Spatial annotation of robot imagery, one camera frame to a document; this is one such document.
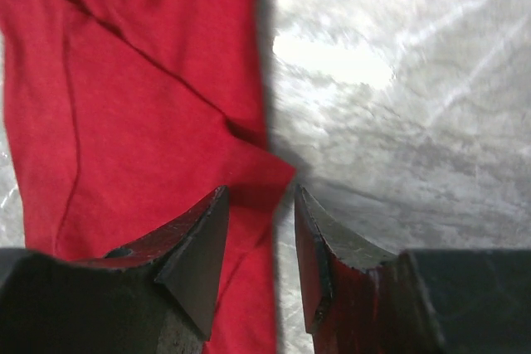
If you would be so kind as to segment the red t shirt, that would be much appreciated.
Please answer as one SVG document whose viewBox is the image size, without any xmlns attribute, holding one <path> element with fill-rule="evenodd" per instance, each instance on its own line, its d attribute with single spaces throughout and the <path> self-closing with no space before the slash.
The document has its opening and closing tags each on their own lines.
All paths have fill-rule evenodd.
<svg viewBox="0 0 531 354">
<path fill-rule="evenodd" d="M 104 254 L 230 194 L 208 353 L 276 350 L 272 155 L 256 0 L 1 0 L 3 113 L 25 242 Z"/>
</svg>

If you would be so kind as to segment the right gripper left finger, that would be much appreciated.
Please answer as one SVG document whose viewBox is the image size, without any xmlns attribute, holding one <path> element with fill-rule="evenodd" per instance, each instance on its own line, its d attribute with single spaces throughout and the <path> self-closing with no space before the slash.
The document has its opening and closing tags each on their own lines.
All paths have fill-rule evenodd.
<svg viewBox="0 0 531 354">
<path fill-rule="evenodd" d="M 199 353 L 212 333 L 228 221 L 222 186 L 102 258 L 2 249 L 2 352 Z"/>
</svg>

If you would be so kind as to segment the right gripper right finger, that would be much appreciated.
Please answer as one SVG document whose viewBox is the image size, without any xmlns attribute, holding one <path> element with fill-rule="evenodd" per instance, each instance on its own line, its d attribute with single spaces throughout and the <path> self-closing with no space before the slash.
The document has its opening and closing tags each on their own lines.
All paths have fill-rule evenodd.
<svg viewBox="0 0 531 354">
<path fill-rule="evenodd" d="M 317 353 L 527 353 L 530 253 L 408 249 L 395 255 L 295 189 L 306 331 Z"/>
</svg>

